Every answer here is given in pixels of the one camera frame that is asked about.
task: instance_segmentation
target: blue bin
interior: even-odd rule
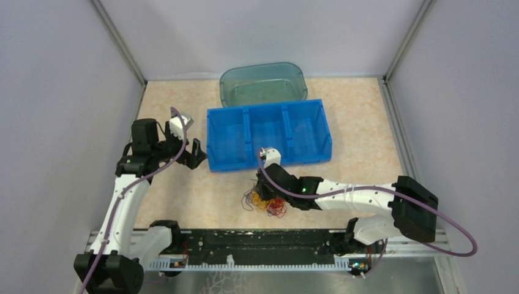
[[[330,161],[332,137],[323,101],[207,111],[207,157],[211,171],[256,168],[256,154],[262,147],[278,149],[282,165]]]

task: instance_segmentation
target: wall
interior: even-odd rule
[[[291,61],[306,76],[382,75],[423,0],[103,0],[148,80]]]
[[[467,293],[519,293],[518,11],[437,1],[390,83],[422,181],[479,243],[457,259]]]
[[[140,85],[89,1],[2,1],[0,28],[0,293],[70,293]]]

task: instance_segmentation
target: pile of colorful string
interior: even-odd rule
[[[255,191],[255,187],[252,187],[242,197],[242,207],[247,211],[253,211],[252,206],[255,206],[259,211],[266,211],[269,216],[277,216],[282,218],[286,213],[285,202],[279,198],[270,199],[265,201],[261,199],[260,195]]]

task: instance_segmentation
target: beige table surface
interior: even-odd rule
[[[375,78],[309,78],[308,99],[322,99],[333,140],[332,160],[286,167],[296,176],[320,176],[340,183],[384,184],[402,173],[384,103]],[[189,139],[205,151],[207,109],[222,107],[217,80],[151,81],[139,118],[164,124],[170,106],[195,120]],[[197,169],[174,164],[154,177],[135,224],[172,219],[181,228],[345,228],[366,214],[346,211],[300,211],[288,206],[281,219],[242,208],[242,194],[252,187],[255,170],[211,173],[205,160]]]

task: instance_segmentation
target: transparent green container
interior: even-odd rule
[[[303,72],[290,62],[237,67],[220,78],[224,107],[301,101],[307,96]]]

